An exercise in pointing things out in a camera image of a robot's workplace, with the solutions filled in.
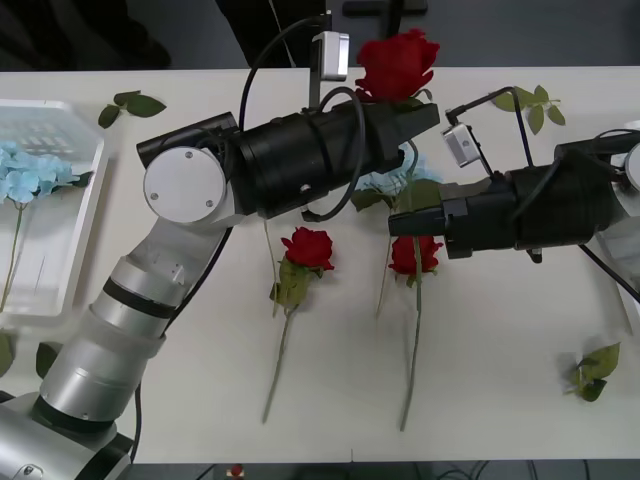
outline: white table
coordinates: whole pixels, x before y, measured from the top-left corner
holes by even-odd
[[[246,71],[0,75],[0,96],[72,102],[97,119],[113,94],[142,89],[168,109],[152,119],[124,117],[107,131],[115,151],[77,292],[85,305],[117,259],[154,222],[142,196],[136,143],[231,110]],[[349,84],[361,76],[352,71]],[[640,118],[638,68],[439,69],[429,85],[441,111],[507,84],[542,84],[562,100],[566,127],[530,135],[538,163],[557,143],[592,137]],[[265,71],[252,90],[248,125],[305,106],[307,72]],[[524,166],[515,118],[492,106],[464,116],[492,166]],[[448,181],[479,179],[459,170],[440,126],[416,143]],[[326,211],[337,195],[315,205]],[[301,218],[270,222],[276,256]],[[169,334],[144,378],[140,462],[318,462],[640,456],[640,356],[627,338],[614,285],[575,247],[545,251],[542,265],[523,252],[485,252],[448,261],[425,281],[417,384],[407,431],[398,421],[406,385],[405,338],[413,293],[390,287],[373,318],[386,249],[385,212],[349,206],[323,227],[334,240],[336,270],[315,282],[296,317],[271,417],[261,425],[282,314],[271,318],[271,264],[258,218],[238,227],[217,267]],[[37,389],[37,342],[24,332],[0,388]],[[557,361],[585,345],[624,338],[620,366],[595,404],[564,396]],[[132,405],[118,422],[132,435]]]

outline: artificial rose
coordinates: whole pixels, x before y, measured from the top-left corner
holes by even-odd
[[[429,71],[440,45],[429,42],[416,28],[387,40],[364,44],[357,61],[366,70],[356,80],[360,100],[365,102],[403,102],[432,78]]]
[[[422,255],[422,272],[430,272],[438,266],[438,259],[435,257],[435,253],[442,247],[442,244],[436,243],[430,235],[419,237],[419,241],[420,254]],[[389,265],[389,268],[395,270],[397,273],[403,275],[416,274],[417,268],[415,250],[413,248],[413,237],[399,237],[393,242],[391,260],[393,263]]]
[[[313,231],[305,227],[296,228],[291,240],[283,238],[282,243],[287,247],[287,260],[303,267],[321,267],[333,270],[329,262],[333,242],[325,231]]]

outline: dark floor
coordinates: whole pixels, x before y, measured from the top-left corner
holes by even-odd
[[[121,69],[122,61],[83,24],[71,0],[50,0],[79,58],[79,69]],[[140,21],[169,51],[176,69],[246,68],[216,0],[129,0]],[[341,15],[327,0],[336,30],[352,39],[351,57],[382,31],[375,19]],[[638,0],[429,0],[425,17],[407,18],[440,42],[439,66],[577,66],[640,64]],[[26,42],[0,5],[1,31]],[[0,70],[27,67],[0,53]]]
[[[246,480],[435,480],[440,475],[460,468],[471,473],[475,462],[435,463],[353,463],[337,465],[246,465]],[[122,480],[196,480],[209,465],[137,465]],[[206,480],[222,480],[227,477],[230,465],[217,466],[203,477]],[[590,477],[583,462],[555,460],[535,462],[535,473],[528,462],[490,462],[482,470],[474,471],[472,480],[638,480],[640,461],[592,460],[589,461]],[[462,474],[447,479],[468,480]]]

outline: white basket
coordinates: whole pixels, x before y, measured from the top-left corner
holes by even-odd
[[[36,199],[23,214],[15,274],[0,328],[56,328],[71,307],[104,179],[104,138],[68,104],[0,100],[0,140],[14,141],[34,155],[57,155],[72,163],[74,174],[94,172],[87,188],[62,189]],[[0,205],[0,295],[17,214],[12,202]]]

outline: black cable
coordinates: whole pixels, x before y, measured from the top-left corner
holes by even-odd
[[[316,17],[304,18],[295,23],[292,23],[287,28],[285,28],[280,33],[278,33],[278,35],[276,35],[274,39],[271,40],[266,47],[264,47],[264,50],[260,52],[260,55],[258,55],[258,58],[253,63],[253,66],[251,67],[251,71],[249,72],[247,81],[244,84],[244,90],[242,91],[242,100],[240,101],[240,115],[238,117],[239,118],[238,127],[240,128],[240,131],[244,131],[244,120],[247,113],[247,102],[249,100],[249,90],[251,90],[251,84],[253,83],[253,79],[255,78],[256,73],[258,73],[258,69],[262,67],[262,64],[269,57],[269,55],[271,55],[271,52],[273,51],[273,49],[282,40],[284,40],[285,37],[290,33],[293,33],[296,30],[301,29],[302,27],[322,25],[325,21],[325,18],[326,18],[326,15],[319,15]]]
[[[220,258],[220,254],[222,253],[224,246],[227,244],[227,241],[231,236],[232,230],[233,230],[233,227],[229,227],[225,230],[224,235],[222,236],[222,240],[220,240],[220,244],[218,245],[218,248],[216,248],[216,251],[214,252],[213,257],[211,257],[211,260],[209,261],[206,268],[202,272],[202,275],[200,275],[200,278],[196,281],[193,287],[191,287],[191,290],[189,290],[189,293],[187,294],[187,296],[184,297],[184,300],[182,300],[182,303],[178,306],[178,308],[176,308],[176,311],[173,312],[173,315],[169,319],[169,323],[167,323],[167,326],[165,327],[163,333],[166,333],[167,330],[169,330],[169,327],[173,324],[173,322],[176,321],[176,318],[178,318],[178,315],[182,313],[185,307],[189,305],[189,302],[191,302],[191,299],[195,296],[196,293],[198,293],[198,290],[200,290],[200,287],[202,287],[202,284],[211,273],[211,270],[213,270],[213,267],[218,261],[218,258]]]
[[[482,466],[480,467],[480,470],[478,470],[475,480],[480,480],[480,475],[482,475],[482,472],[484,471],[484,469],[487,468],[487,465],[489,465],[489,460],[486,460],[482,464]]]
[[[356,147],[357,149],[356,150],[356,158],[357,158],[356,166],[355,166],[355,169],[353,170],[353,176],[351,177],[351,182],[349,182],[347,191],[344,192],[344,195],[342,196],[340,201],[336,204],[336,206],[333,207],[328,213],[325,213],[324,215],[319,215],[317,213],[311,212],[310,210],[306,210],[302,212],[302,218],[307,222],[324,222],[326,220],[329,220],[335,217],[340,212],[340,210],[344,208],[344,206],[351,199],[351,195],[353,195],[353,192],[356,189],[356,185],[358,184],[358,179],[360,178],[360,172],[362,171],[362,165],[364,164],[364,153],[365,153],[366,141],[367,141],[367,137],[366,137],[367,131],[366,131],[366,124],[364,121],[364,109],[362,108],[362,103],[360,102],[360,99],[357,97],[355,92],[348,87],[334,88],[322,99],[322,102],[320,102],[320,106],[318,107],[318,111],[322,111],[322,109],[327,105],[327,103],[329,103],[329,101],[333,97],[341,93],[349,95],[349,97],[351,98],[351,101],[353,102],[353,107],[356,112],[356,120],[358,121],[358,139],[356,140],[358,142],[358,146]]]
[[[549,170],[547,170],[544,174],[544,177],[542,177],[542,180],[538,182],[538,184],[531,191],[531,193],[527,195],[527,198],[525,198],[524,201],[520,205],[518,205],[518,208],[516,208],[515,212],[511,214],[511,216],[509,217],[510,222],[513,222],[518,217],[520,217],[520,215],[522,215],[525,212],[525,210],[527,210],[527,208],[531,206],[533,201],[536,198],[538,198],[538,195],[540,195],[543,192],[543,190],[547,187],[551,179],[554,177],[554,175],[558,171],[558,168],[560,167],[560,163],[562,163],[562,157],[558,157],[553,161]]]
[[[593,156],[596,158],[596,160],[604,163],[605,165],[609,165],[611,168],[613,169],[624,169],[624,167],[614,167],[606,162],[603,162],[602,160],[600,160],[598,158],[598,142],[600,141],[600,139],[602,137],[604,137],[605,135],[608,135],[609,133],[640,133],[640,130],[634,130],[632,128],[613,128],[611,130],[607,130],[606,132],[602,132],[599,135],[596,135],[595,137],[593,137],[593,140],[591,141],[591,150],[593,153]]]
[[[196,478],[195,480],[202,480],[207,473],[209,473],[211,470],[213,470],[217,466],[218,465],[216,463],[214,463],[213,465],[209,465],[207,467],[207,469],[204,472],[202,472],[200,475],[198,475],[198,478]]]
[[[416,478],[422,480],[422,473],[420,473],[420,468],[416,462],[413,462],[413,469],[416,471]]]
[[[142,436],[142,381],[138,384],[138,388],[136,388],[136,393],[134,395],[135,404],[136,404],[136,433],[133,437],[133,444],[131,445],[131,464],[135,462],[136,456],[138,456],[138,447],[140,447],[140,437]]]
[[[438,475],[436,477],[436,480],[443,480],[443,479],[445,479],[447,477],[450,478],[450,475],[453,475],[454,473],[461,473],[461,472],[462,472],[462,470],[460,470],[459,468],[452,468],[451,470],[447,470],[446,472],[441,473],[440,475]]]
[[[538,470],[536,469],[536,462],[534,462],[533,460],[528,460],[527,464],[529,465],[529,468],[531,469],[531,473],[533,475],[533,480],[539,480],[539,478],[538,478]]]
[[[586,480],[591,480],[591,471],[589,471],[589,462],[586,460],[583,460],[582,464],[584,465],[584,478]]]
[[[593,260],[593,262],[598,265],[604,272],[609,275],[612,279],[614,279],[618,285],[625,289],[625,291],[633,297],[633,299],[640,303],[640,293],[638,293],[631,285],[627,283],[627,281],[618,275],[609,265],[604,263],[600,257],[598,257],[593,251],[587,247],[586,245],[578,245],[580,249],[587,254],[587,256]]]
[[[516,118],[518,120],[518,129],[520,130],[520,137],[522,138],[522,146],[524,147],[524,155],[527,159],[527,165],[533,167],[533,158],[531,157],[531,149],[529,148],[529,139],[527,138],[527,131],[524,128],[524,120],[522,119],[522,111],[520,109],[520,100],[518,99],[518,94],[516,92],[515,87],[504,87],[500,90],[496,90],[489,95],[485,95],[482,98],[474,100],[473,102],[467,103],[466,105],[460,105],[459,107],[454,108],[447,112],[447,119],[451,125],[456,125],[458,123],[457,117],[467,110],[471,110],[472,108],[477,107],[478,105],[482,105],[483,103],[488,102],[489,100],[493,100],[496,97],[499,97],[503,93],[510,93],[513,97],[513,105],[515,106]]]

